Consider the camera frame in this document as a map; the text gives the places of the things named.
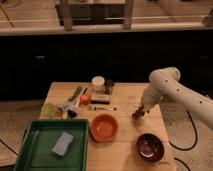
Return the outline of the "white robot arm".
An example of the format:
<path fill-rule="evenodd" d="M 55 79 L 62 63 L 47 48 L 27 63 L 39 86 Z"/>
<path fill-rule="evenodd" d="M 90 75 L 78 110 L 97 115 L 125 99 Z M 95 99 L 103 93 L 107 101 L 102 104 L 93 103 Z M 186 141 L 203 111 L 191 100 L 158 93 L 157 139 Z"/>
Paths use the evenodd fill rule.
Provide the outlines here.
<path fill-rule="evenodd" d="M 180 77 L 180 71 L 176 67 L 152 71 L 149 75 L 149 85 L 141 97 L 142 111 L 144 113 L 150 111 L 166 94 L 213 130 L 213 100 L 180 84 Z"/>

